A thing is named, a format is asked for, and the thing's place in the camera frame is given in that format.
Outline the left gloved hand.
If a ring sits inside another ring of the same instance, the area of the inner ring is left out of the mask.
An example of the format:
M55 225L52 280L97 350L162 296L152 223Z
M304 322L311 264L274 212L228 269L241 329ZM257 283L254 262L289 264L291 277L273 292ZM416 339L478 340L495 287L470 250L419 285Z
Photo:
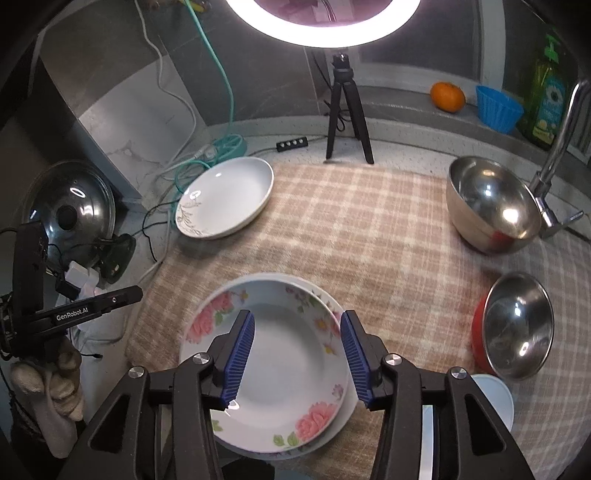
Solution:
M51 455L65 459L84 419L85 399L80 384L82 356L67 337L45 364L33 360L13 363L10 379L17 399L34 418Z

